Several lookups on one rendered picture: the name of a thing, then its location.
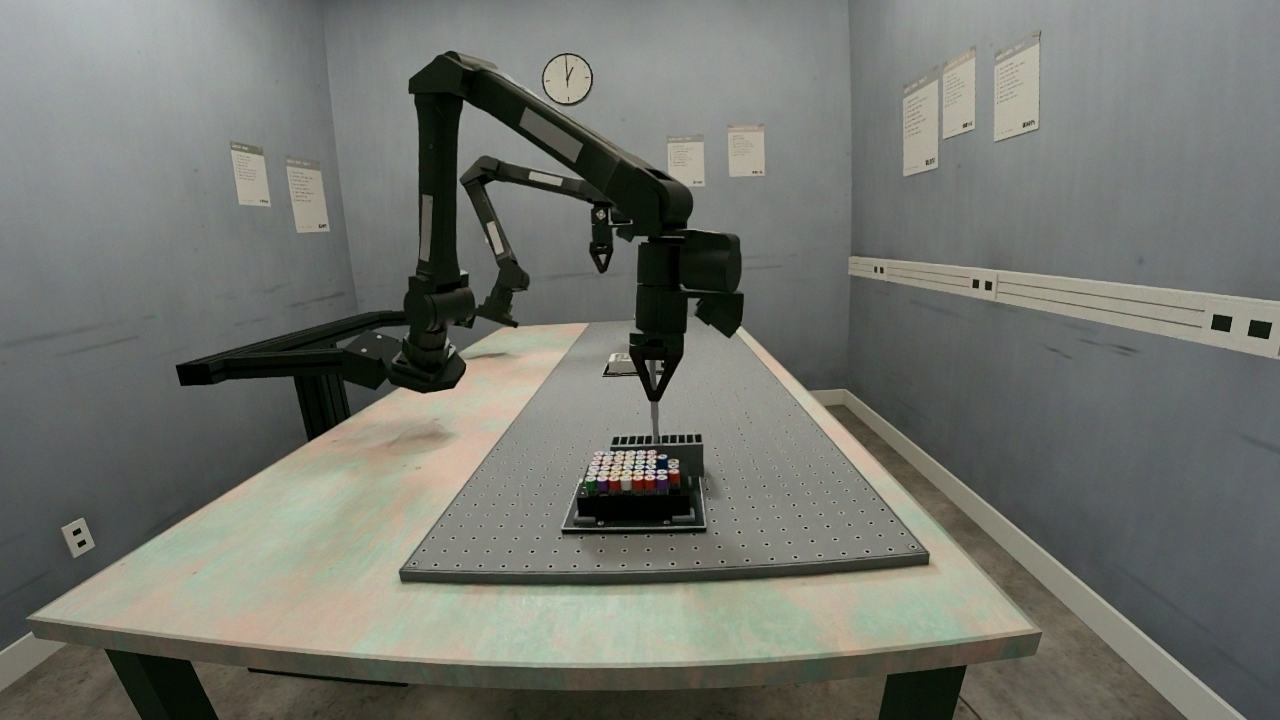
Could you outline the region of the white tube carrier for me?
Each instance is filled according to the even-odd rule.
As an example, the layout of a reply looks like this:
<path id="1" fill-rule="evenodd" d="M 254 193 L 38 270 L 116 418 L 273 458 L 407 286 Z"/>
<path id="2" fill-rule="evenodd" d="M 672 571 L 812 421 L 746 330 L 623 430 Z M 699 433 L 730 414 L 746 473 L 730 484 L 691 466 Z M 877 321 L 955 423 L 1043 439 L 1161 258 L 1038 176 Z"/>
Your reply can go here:
<path id="1" fill-rule="evenodd" d="M 649 360 L 645 360 L 646 370 L 650 372 Z M 660 360 L 657 360 L 657 369 L 660 369 Z M 612 354 L 609 359 L 609 372 L 628 373 L 636 372 L 628 354 Z"/>

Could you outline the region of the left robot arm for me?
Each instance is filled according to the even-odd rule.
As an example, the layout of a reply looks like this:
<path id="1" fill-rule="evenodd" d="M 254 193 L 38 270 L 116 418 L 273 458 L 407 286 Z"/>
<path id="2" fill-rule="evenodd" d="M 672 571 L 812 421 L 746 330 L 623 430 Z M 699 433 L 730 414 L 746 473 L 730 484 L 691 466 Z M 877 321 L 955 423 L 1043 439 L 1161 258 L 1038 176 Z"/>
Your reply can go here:
<path id="1" fill-rule="evenodd" d="M 513 293 L 529 291 L 527 288 L 530 284 L 529 274 L 518 266 L 517 259 L 513 258 L 515 252 L 509 247 L 509 242 L 506 238 L 497 213 L 486 193 L 485 184 L 498 179 L 500 182 L 506 181 L 515 184 L 524 184 L 538 190 L 562 193 L 594 204 L 594 208 L 591 209 L 591 224 L 596 225 L 609 223 L 609 219 L 613 224 L 620 224 L 600 225 L 600 241 L 611 241 L 611 236 L 613 241 L 613 228 L 617 227 L 616 236 L 628 241 L 628 243 L 634 240 L 632 224 L 628 224 L 631 223 L 631 219 L 625 217 L 621 211 L 617 211 L 614 204 L 603 197 L 600 191 L 586 181 L 554 174 L 547 170 L 538 170 L 529 167 L 518 167 L 486 155 L 481 156 L 474 163 L 472 167 L 468 168 L 468 170 L 465 172 L 463 176 L 461 176 L 460 183 L 465 186 L 465 190 L 468 193 L 477 214 L 477 219 L 481 223 L 486 240 L 494 252 L 497 265 L 500 268 L 497 283 L 493 287 L 494 290 L 492 288 L 492 296 L 486 296 L 484 305 L 477 305 L 477 309 L 485 313 L 492 313 L 497 316 L 512 320 L 513 316 L 509 315 L 509 313 L 512 309 L 511 300 Z M 608 211 L 608 208 L 611 211 Z"/>

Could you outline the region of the black vial rack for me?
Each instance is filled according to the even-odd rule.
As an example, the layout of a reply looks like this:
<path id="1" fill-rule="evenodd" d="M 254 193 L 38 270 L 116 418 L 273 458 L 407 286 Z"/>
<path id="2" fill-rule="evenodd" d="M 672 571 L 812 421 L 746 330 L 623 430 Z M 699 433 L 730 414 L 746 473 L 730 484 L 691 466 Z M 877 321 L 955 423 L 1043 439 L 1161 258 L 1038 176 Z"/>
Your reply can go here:
<path id="1" fill-rule="evenodd" d="M 678 462 L 680 489 L 669 489 L 668 495 L 644 496 L 588 496 L 585 478 L 590 464 L 582 478 L 577 495 L 579 518 L 596 518 L 596 520 L 657 520 L 673 519 L 673 516 L 690 515 L 689 498 L 689 469 L 687 462 Z"/>

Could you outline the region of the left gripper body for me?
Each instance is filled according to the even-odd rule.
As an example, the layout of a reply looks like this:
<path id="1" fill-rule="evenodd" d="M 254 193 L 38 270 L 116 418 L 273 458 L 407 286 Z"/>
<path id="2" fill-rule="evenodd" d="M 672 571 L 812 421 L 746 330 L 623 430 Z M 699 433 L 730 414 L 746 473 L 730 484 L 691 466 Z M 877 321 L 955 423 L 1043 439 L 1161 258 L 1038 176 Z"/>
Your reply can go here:
<path id="1" fill-rule="evenodd" d="M 600 225 L 609 225 L 609 224 L 608 223 L 603 223 L 603 224 L 593 225 L 593 241 L 599 241 L 599 242 L 590 242 L 589 243 L 589 251 L 591 251 L 591 250 L 604 250 L 604 249 L 599 249 L 599 247 L 614 249 L 612 241 L 600 241 Z"/>

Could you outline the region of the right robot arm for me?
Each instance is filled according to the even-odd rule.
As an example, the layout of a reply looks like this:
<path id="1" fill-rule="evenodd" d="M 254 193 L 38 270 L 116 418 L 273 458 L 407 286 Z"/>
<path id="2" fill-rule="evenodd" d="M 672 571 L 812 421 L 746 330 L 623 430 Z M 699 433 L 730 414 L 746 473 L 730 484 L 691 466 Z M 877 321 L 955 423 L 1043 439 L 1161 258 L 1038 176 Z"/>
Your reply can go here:
<path id="1" fill-rule="evenodd" d="M 695 316 L 727 338 L 742 325 L 739 236 L 687 229 L 692 193 L 672 176 L 513 82 L 492 61 L 447 51 L 410 78 L 408 94 L 419 118 L 419 264 L 403 304 L 410 332 L 392 370 L 436 380 L 456 352 L 445 341 L 447 325 L 468 325 L 475 313 L 456 249 L 463 100 L 593 184 L 634 222 L 634 236 L 649 236 L 637 245 L 637 283 L 684 284 L 658 291 L 657 332 L 686 333 L 689 299 L 700 299 Z"/>

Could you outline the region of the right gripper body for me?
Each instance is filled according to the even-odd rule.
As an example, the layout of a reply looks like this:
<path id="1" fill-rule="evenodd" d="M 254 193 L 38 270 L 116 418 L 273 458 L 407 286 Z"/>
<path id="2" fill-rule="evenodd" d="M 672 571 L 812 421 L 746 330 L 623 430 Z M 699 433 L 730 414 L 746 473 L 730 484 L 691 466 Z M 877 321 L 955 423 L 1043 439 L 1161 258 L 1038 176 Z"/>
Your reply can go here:
<path id="1" fill-rule="evenodd" d="M 667 347 L 667 355 L 684 355 L 684 333 L 657 332 L 658 291 L 678 290 L 681 284 L 637 284 L 636 320 L 628 333 L 630 350 L 666 352 Z"/>

